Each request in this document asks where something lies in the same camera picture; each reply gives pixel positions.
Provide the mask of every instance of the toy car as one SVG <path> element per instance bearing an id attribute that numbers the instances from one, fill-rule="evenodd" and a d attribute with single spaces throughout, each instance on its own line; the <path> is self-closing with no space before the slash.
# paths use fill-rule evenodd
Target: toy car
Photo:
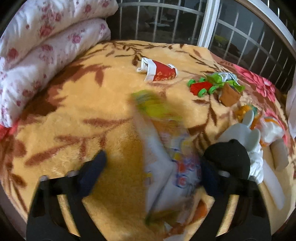
<path id="1" fill-rule="evenodd" d="M 219 86 L 206 81 L 205 78 L 201 78 L 198 83 L 191 79 L 187 85 L 190 87 L 190 92 L 198 97 L 203 97 L 206 93 L 213 94 L 219 88 Z"/>

